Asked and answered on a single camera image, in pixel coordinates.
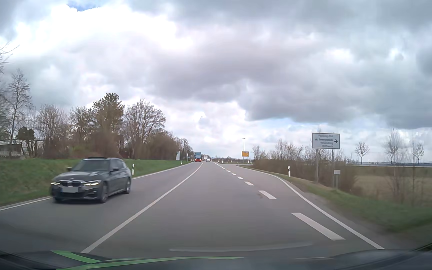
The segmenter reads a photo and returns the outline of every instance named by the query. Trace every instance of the cloud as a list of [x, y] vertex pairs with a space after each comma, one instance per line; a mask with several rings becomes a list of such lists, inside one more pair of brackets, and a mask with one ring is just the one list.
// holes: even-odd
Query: cloud
[[348, 152], [383, 152], [391, 127], [432, 136], [432, 1], [0, 0], [7, 41], [36, 106], [146, 98], [215, 154], [318, 126]]

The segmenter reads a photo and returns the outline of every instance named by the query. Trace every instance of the small sign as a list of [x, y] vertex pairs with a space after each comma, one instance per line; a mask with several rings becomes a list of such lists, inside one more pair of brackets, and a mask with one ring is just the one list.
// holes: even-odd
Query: small sign
[[311, 135], [312, 148], [316, 149], [340, 149], [338, 133], [316, 133]]

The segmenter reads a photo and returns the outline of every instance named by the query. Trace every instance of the road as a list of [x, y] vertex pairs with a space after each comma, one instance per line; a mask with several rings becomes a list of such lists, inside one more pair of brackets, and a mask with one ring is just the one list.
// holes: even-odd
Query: road
[[105, 204], [45, 199], [1, 209], [0, 250], [6, 252], [314, 258], [382, 248], [370, 240], [374, 235], [319, 208], [292, 185], [214, 162], [135, 178], [130, 194]]

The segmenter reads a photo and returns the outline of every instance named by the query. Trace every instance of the lamp post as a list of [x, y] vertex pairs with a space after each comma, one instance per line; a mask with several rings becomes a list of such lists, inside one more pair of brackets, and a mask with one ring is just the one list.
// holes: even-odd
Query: lamp post
[[[244, 139], [246, 138], [242, 138], [243, 139], [243, 152], [244, 152]], [[243, 163], [244, 163], [244, 156], [243, 156]]]

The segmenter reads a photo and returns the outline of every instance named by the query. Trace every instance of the low building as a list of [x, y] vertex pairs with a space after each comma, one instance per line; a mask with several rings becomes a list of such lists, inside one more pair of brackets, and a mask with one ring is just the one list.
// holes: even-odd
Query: low building
[[12, 145], [10, 140], [0, 141], [0, 157], [9, 157], [10, 149], [12, 148], [11, 156], [15, 158], [27, 158], [29, 157], [26, 148], [26, 141], [24, 140], [13, 140]]

